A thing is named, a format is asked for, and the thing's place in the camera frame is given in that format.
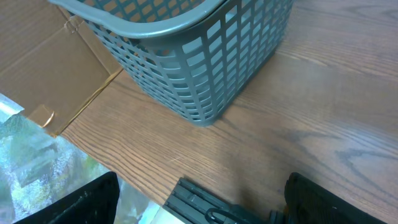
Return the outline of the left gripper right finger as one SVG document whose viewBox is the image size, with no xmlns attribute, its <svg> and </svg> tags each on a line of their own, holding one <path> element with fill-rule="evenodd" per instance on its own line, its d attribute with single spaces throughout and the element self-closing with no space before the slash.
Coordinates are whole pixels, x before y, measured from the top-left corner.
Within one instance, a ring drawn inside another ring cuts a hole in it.
<svg viewBox="0 0 398 224">
<path fill-rule="evenodd" d="M 286 181 L 284 198 L 289 223 L 384 224 L 298 172 Z"/>
</svg>

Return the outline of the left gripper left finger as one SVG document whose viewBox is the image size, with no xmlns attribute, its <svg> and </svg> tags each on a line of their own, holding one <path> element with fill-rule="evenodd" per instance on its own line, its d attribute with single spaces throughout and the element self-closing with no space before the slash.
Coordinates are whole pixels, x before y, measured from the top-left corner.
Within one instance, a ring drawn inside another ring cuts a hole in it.
<svg viewBox="0 0 398 224">
<path fill-rule="evenodd" d="M 109 171 L 16 224 L 113 224 L 119 195 L 118 177 Z"/>
</svg>

